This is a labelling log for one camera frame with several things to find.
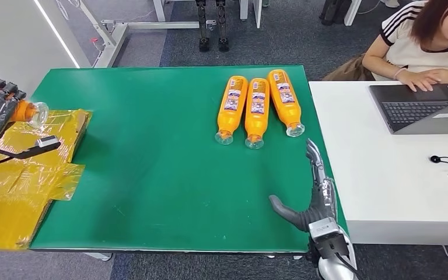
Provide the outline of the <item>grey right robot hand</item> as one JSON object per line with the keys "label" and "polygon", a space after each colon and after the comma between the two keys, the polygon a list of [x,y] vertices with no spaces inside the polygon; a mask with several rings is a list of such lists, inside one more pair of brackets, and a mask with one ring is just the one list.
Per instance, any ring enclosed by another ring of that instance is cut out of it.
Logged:
{"label": "grey right robot hand", "polygon": [[317,145],[306,140],[306,157],[310,160],[313,186],[309,207],[304,211],[294,211],[285,206],[276,195],[269,201],[276,214],[303,232],[309,232],[311,223],[332,218],[337,220],[337,196],[332,178],[327,176],[326,168]]}

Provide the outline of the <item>person's right hand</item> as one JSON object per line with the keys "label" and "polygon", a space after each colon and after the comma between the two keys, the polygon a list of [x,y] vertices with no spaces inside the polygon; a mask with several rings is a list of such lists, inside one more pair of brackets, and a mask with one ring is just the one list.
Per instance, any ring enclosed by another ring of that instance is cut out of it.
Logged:
{"label": "person's right hand", "polygon": [[407,85],[413,92],[417,90],[432,91],[433,85],[441,82],[441,79],[434,73],[411,72],[407,69],[400,69],[395,75],[395,79]]}

